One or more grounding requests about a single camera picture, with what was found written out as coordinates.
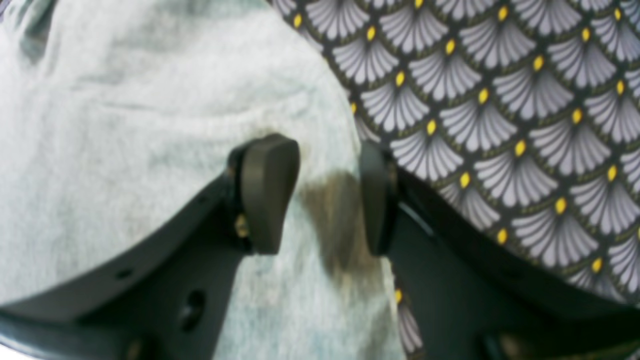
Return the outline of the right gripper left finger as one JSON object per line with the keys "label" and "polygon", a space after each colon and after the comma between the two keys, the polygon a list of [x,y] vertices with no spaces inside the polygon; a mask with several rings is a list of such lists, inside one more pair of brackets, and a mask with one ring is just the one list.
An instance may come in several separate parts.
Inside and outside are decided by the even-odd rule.
{"label": "right gripper left finger", "polygon": [[276,255],[298,142],[234,148],[224,171],[153,234],[95,269],[1,307],[1,351],[26,360],[210,360],[234,278]]}

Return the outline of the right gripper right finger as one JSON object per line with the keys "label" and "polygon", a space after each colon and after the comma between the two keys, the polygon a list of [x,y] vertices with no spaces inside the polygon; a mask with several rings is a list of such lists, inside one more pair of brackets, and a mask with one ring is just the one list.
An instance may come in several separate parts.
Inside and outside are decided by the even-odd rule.
{"label": "right gripper right finger", "polygon": [[639,310],[512,255],[383,146],[359,154],[366,242],[402,280],[427,360],[630,360]]}

